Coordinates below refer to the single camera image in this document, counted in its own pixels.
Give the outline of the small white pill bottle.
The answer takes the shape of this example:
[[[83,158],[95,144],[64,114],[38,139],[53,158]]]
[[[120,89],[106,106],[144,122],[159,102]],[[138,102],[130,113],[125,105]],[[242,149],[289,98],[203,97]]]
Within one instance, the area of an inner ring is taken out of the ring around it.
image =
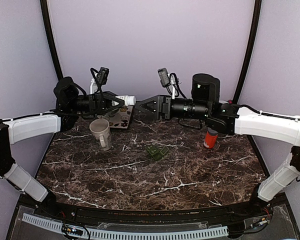
[[[134,106],[136,104],[136,97],[132,95],[117,95],[116,98],[123,100],[125,106]]]

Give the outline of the grey bottle cap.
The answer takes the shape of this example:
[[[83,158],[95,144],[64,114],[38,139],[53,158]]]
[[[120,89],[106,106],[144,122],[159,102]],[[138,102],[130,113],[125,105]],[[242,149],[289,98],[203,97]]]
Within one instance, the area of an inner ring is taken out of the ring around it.
[[[207,128],[207,132],[211,135],[211,136],[217,136],[218,132],[216,130],[213,130],[212,128],[208,127]]]

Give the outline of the orange pill bottle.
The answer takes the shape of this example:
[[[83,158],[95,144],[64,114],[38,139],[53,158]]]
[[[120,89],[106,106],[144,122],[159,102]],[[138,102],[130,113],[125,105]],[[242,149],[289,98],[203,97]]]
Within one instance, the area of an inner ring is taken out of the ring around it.
[[[215,146],[217,138],[218,138],[218,134],[217,133],[207,132],[206,135],[205,135],[205,139],[204,139],[203,145],[207,149],[212,149]]]

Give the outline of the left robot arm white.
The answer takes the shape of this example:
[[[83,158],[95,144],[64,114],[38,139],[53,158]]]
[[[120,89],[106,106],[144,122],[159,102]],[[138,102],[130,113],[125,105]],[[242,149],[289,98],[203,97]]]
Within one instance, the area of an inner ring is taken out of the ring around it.
[[[97,89],[87,94],[70,76],[64,77],[53,90],[56,109],[16,118],[0,118],[0,179],[6,179],[41,203],[41,210],[50,218],[57,218],[60,206],[51,198],[54,194],[19,166],[12,157],[11,145],[46,134],[70,130],[82,117],[95,117],[136,103],[134,96],[103,92],[104,81],[95,80]]]

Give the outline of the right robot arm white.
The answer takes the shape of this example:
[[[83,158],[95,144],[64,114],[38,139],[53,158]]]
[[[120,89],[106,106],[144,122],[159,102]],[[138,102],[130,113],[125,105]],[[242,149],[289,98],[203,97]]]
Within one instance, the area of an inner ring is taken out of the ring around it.
[[[212,75],[193,75],[191,98],[156,95],[137,102],[135,107],[154,120],[202,120],[220,134],[259,136],[291,144],[286,160],[255,187],[245,205],[245,213],[250,217],[256,217],[276,194],[300,176],[300,115],[274,114],[246,104],[220,102],[220,80]]]

